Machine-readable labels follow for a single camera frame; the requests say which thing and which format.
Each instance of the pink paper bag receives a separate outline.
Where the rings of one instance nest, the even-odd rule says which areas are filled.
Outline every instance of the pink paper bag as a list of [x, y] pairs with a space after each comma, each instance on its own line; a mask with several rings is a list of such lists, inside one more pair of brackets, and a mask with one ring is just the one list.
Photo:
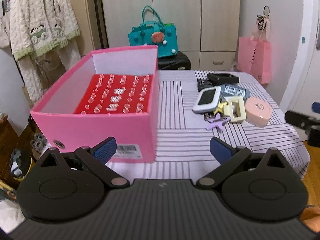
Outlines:
[[256, 22], [256, 32], [250, 38], [239, 38], [238, 70], [251, 74], [260, 84], [271, 81], [270, 22], [264, 17], [262, 30]]
[[250, 74], [260, 84], [269, 84], [271, 81], [271, 44], [267, 41], [257, 41], [254, 61]]

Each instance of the blue gripper pad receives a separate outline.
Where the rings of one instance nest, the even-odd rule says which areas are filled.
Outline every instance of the blue gripper pad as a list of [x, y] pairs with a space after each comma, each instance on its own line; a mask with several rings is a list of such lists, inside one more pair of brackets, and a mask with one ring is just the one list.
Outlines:
[[95, 147], [90, 149], [90, 153], [103, 164], [106, 164], [117, 151], [117, 142], [114, 137], [108, 137]]
[[210, 140], [210, 152], [220, 164], [225, 163], [232, 157], [232, 151], [215, 140], [215, 138]]
[[312, 104], [312, 111], [317, 113], [317, 114], [320, 114], [320, 103], [314, 102]]

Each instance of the teal handbag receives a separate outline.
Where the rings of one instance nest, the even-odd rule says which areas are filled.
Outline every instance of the teal handbag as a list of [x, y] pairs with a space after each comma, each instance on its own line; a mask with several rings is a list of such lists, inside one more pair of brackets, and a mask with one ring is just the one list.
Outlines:
[[[144, 21], [146, 8], [150, 8], [158, 18], [156, 21]], [[178, 53], [178, 42], [176, 27], [173, 23], [163, 24], [159, 15], [149, 5], [142, 10], [142, 23], [139, 27], [132, 27], [132, 32], [128, 34], [131, 46], [136, 45], [157, 45], [158, 57], [167, 57]]]

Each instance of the white wardrobe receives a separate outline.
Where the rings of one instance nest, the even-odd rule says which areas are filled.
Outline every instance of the white wardrobe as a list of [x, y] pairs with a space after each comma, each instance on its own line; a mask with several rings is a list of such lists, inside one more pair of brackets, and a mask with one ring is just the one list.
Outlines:
[[[153, 6], [163, 23], [174, 23], [179, 51], [192, 69], [227, 70], [236, 53], [240, 0], [103, 0], [110, 47], [128, 46], [128, 33]], [[147, 12], [146, 20], [153, 20]]]

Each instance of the black suitcase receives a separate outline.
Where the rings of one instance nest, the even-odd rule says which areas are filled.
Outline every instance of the black suitcase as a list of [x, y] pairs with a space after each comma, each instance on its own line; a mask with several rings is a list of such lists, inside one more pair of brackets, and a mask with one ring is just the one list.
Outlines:
[[191, 64], [189, 58], [182, 52], [169, 57], [158, 58], [159, 70], [190, 70]]

